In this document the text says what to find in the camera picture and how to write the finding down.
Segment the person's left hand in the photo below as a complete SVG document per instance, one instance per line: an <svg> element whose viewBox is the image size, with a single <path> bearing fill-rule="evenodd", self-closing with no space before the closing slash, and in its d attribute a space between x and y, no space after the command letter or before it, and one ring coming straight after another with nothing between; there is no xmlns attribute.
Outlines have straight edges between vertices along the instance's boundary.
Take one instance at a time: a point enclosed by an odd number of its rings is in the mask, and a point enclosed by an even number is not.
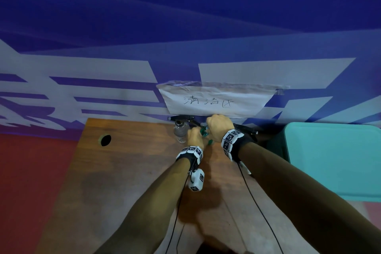
<svg viewBox="0 0 381 254"><path fill-rule="evenodd" d="M202 135L188 135L187 134L187 146L198 146L201 150L204 150L205 143Z"/></svg>

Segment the person's right hand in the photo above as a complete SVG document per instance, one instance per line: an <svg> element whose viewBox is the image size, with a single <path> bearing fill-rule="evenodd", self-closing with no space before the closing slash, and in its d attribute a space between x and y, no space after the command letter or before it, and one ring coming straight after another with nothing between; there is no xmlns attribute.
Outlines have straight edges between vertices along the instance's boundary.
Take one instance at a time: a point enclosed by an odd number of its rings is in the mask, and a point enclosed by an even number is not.
<svg viewBox="0 0 381 254"><path fill-rule="evenodd" d="M221 143L225 134L235 127L231 119L222 114L213 114L212 116L215 116L215 130L214 134L210 136L216 143Z"/></svg>

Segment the green plastic bottle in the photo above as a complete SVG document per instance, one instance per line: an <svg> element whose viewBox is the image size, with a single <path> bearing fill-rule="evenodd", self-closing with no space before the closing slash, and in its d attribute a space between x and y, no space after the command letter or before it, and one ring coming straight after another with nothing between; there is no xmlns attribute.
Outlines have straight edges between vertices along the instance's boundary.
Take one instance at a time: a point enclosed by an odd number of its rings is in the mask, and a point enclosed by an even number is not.
<svg viewBox="0 0 381 254"><path fill-rule="evenodd" d="M214 141L210 136L209 127L208 127L207 122L202 122L200 124L200 127L201 127L200 133L203 136L203 139L208 141L207 145L212 145Z"/></svg>

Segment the person's left forearm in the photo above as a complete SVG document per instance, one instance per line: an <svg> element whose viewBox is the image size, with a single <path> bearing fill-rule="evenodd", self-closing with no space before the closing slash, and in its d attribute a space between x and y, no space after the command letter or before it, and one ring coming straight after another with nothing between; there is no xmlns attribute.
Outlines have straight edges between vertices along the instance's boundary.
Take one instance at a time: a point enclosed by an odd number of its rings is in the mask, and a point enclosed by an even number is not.
<svg viewBox="0 0 381 254"><path fill-rule="evenodd" d="M165 170L94 254L153 254L165 238L190 167L190 161L181 158Z"/></svg>

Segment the person's right forearm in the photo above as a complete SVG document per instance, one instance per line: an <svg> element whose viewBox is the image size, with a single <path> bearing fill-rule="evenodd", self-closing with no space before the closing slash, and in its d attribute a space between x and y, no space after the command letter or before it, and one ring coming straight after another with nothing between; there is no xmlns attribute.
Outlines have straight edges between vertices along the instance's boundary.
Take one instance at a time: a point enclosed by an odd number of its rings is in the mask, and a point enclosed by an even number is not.
<svg viewBox="0 0 381 254"><path fill-rule="evenodd" d="M238 157L318 253L381 254L381 230L346 200L255 143L241 146Z"/></svg>

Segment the black marker wristband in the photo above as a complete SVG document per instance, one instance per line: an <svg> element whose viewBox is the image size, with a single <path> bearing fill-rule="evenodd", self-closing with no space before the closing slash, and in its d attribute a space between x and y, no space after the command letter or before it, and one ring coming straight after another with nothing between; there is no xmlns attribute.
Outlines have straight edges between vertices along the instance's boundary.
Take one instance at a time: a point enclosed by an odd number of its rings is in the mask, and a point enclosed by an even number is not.
<svg viewBox="0 0 381 254"><path fill-rule="evenodd" d="M182 158L187 158L191 166L198 167L203 158L203 150L199 146L187 146L179 152L176 160Z"/></svg>
<svg viewBox="0 0 381 254"><path fill-rule="evenodd" d="M241 147L250 142L257 143L258 140L255 136L250 135L247 132L231 129L223 136L221 147L230 160L239 164L241 162L239 159L239 151Z"/></svg>

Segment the white handwritten paper sign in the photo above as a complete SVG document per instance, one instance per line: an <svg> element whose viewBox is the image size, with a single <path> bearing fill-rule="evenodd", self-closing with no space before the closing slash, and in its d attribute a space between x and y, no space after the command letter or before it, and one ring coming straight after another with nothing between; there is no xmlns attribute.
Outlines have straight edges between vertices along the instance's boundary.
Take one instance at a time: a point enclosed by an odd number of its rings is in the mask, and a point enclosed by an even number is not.
<svg viewBox="0 0 381 254"><path fill-rule="evenodd" d="M283 95L290 86L195 81L157 84L170 114L229 118L256 116L274 95Z"/></svg>

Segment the black spray trigger head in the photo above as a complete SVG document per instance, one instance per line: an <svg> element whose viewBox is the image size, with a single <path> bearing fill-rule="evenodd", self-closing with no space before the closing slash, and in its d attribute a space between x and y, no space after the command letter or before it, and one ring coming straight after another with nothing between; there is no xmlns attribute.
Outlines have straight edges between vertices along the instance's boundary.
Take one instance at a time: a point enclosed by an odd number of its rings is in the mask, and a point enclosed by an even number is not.
<svg viewBox="0 0 381 254"><path fill-rule="evenodd" d="M255 142L255 143L258 142L258 140L257 140L258 131L256 131L255 129L253 129L251 127L245 126L245 125L240 125L240 124L236 124L236 123L233 123L233 125L237 131L240 131L240 132L244 133L245 135L250 136L250 138L253 140L253 142Z"/></svg>

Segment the blue and white banner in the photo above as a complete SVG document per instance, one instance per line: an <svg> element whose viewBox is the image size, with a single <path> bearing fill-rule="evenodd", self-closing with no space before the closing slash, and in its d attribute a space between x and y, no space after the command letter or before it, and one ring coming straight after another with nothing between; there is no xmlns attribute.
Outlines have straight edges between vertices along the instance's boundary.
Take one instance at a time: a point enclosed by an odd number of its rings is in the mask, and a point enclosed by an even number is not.
<svg viewBox="0 0 381 254"><path fill-rule="evenodd" d="M381 127L381 0L0 0L0 133L167 122L168 81L288 87L237 123Z"/></svg>

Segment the teal plastic storage bin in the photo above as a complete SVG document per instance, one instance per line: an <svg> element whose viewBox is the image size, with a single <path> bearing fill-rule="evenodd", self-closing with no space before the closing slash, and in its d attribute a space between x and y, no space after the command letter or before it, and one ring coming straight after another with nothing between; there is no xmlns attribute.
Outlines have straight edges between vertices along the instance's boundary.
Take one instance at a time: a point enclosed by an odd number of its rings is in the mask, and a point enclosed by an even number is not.
<svg viewBox="0 0 381 254"><path fill-rule="evenodd" d="M381 203L381 129L291 122L266 148L351 201Z"/></svg>

